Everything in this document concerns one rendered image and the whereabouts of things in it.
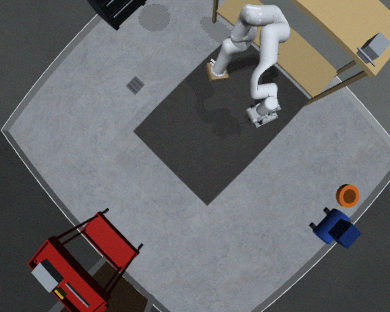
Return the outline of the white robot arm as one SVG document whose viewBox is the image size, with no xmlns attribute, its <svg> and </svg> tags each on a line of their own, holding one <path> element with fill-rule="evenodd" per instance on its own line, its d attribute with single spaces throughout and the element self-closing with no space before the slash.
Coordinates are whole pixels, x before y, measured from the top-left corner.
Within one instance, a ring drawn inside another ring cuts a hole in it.
<svg viewBox="0 0 390 312">
<path fill-rule="evenodd" d="M 211 59 L 213 63 L 210 62 L 212 74 L 216 77 L 224 76 L 225 69 L 232 59 L 231 55 L 248 49 L 256 38 L 259 26 L 264 27 L 260 31 L 259 64 L 250 79 L 250 95 L 254 100 L 266 99 L 256 108 L 246 110 L 252 123 L 253 121 L 255 123 L 257 118 L 261 116 L 268 117 L 268 113 L 278 106 L 277 85 L 275 83 L 258 85 L 258 80 L 265 70 L 277 63 L 279 43 L 286 42 L 290 36 L 289 24 L 279 7 L 276 5 L 245 4 L 230 33 L 230 38 L 222 42 L 217 60 Z M 267 115 L 265 115 L 266 113 Z"/>
</svg>

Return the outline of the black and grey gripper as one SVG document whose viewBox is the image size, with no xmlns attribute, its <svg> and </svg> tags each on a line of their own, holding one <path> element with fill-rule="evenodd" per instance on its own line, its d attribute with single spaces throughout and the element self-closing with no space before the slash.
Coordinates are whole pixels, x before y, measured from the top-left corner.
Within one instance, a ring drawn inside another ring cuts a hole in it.
<svg viewBox="0 0 390 312">
<path fill-rule="evenodd" d="M 259 103 L 259 104 L 260 104 L 260 103 Z M 257 105 L 251 104 L 251 109 L 256 108 L 259 104 L 257 104 Z M 257 121 L 256 121 L 256 122 L 258 122 L 258 123 L 261 125 L 262 122 L 263 122 L 263 119 L 265 119 L 265 118 L 266 118 L 265 116 L 261 116 L 261 117 L 257 118 Z"/>
</svg>

